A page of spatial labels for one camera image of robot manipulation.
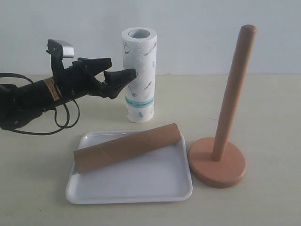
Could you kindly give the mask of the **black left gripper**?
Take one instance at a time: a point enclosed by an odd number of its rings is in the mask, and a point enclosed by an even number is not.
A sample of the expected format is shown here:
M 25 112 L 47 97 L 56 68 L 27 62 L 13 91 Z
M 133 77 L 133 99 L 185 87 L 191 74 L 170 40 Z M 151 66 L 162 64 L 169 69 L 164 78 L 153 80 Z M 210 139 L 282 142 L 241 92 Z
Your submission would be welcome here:
M 50 59 L 53 73 L 50 94 L 56 104 L 65 104 L 85 95 L 115 99 L 137 77 L 135 69 L 106 71 L 111 68 L 111 58 L 79 57 L 68 68 L 64 68 L 63 60 L 52 56 Z M 102 72 L 104 82 L 95 78 Z

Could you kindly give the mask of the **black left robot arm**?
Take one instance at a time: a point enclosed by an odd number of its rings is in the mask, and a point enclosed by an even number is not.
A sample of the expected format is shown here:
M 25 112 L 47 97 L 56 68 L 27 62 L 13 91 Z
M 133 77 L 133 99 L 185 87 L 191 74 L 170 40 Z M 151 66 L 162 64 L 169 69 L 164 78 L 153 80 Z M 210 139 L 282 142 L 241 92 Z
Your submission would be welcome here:
M 52 77 L 17 87 L 0 86 L 0 127 L 14 131 L 83 96 L 115 99 L 121 90 L 136 79 L 133 68 L 110 72 L 110 58 L 79 57 L 65 68 L 61 60 L 51 59 Z

